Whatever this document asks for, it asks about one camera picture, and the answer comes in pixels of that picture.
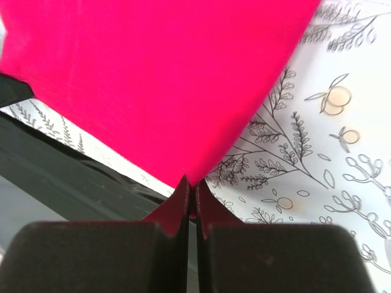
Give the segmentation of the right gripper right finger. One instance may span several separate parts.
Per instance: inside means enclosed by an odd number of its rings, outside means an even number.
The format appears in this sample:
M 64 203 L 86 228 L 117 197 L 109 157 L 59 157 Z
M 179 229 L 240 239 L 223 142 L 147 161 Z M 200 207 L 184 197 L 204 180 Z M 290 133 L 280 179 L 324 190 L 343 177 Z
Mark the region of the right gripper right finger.
M 336 225 L 246 224 L 195 187 L 200 292 L 373 292 L 353 237 Z

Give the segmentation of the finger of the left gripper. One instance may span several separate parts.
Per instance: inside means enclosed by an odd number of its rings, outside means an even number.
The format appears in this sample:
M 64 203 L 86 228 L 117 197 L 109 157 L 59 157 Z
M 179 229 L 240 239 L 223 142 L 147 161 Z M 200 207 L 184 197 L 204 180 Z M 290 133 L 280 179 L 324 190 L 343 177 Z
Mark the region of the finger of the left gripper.
M 31 87 L 9 75 L 0 75 L 0 106 L 7 107 L 15 103 L 33 98 Z

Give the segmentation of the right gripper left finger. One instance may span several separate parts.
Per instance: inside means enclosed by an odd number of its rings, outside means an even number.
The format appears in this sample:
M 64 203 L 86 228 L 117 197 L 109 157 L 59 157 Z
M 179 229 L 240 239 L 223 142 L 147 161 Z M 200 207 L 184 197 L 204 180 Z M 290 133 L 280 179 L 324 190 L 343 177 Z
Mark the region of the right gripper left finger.
M 2 292 L 185 292 L 189 181 L 140 221 L 33 222 L 1 262 Z

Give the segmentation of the magenta t shirt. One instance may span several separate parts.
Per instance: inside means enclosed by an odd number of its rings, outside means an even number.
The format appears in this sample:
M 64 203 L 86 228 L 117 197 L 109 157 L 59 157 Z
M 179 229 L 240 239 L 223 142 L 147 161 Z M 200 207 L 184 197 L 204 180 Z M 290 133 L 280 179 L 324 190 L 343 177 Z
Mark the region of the magenta t shirt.
M 2 1 L 1 72 L 155 178 L 197 184 L 318 1 Z

